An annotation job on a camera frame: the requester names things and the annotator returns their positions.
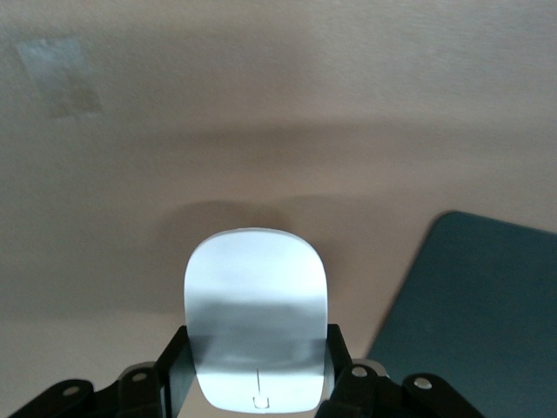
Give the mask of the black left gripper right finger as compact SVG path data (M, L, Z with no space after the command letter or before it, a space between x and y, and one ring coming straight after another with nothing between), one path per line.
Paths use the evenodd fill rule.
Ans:
M408 375L399 385L354 360L339 325L327 326L325 375L332 378L330 397L318 417L481 417L482 413L447 381L435 374Z

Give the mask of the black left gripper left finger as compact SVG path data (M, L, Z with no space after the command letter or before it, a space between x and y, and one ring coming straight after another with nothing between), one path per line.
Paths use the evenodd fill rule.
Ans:
M180 327L154 362L125 369L106 388L87 380L60 381L13 417L177 417L196 371L187 327Z

